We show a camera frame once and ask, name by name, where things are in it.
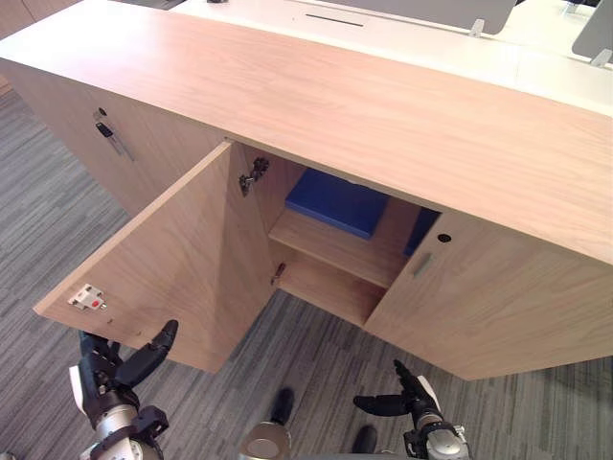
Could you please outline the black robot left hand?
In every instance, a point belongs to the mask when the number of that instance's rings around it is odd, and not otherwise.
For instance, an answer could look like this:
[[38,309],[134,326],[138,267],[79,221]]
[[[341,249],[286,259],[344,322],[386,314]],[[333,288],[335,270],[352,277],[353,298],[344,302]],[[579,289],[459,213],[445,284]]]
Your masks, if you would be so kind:
[[172,319],[128,359],[119,356],[121,344],[105,337],[79,332],[78,383],[82,392],[80,408],[90,425],[96,427],[112,408],[127,404],[140,407],[133,388],[148,378],[166,359],[179,328]]

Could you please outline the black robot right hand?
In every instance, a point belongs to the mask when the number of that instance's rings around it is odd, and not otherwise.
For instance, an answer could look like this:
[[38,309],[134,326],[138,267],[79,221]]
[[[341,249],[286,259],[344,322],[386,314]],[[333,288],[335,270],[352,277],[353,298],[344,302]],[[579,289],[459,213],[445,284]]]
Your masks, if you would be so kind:
[[414,424],[422,416],[434,415],[443,419],[435,399],[426,391],[420,380],[405,365],[393,361],[401,392],[396,395],[355,396],[353,404],[362,411],[378,417],[410,415]]

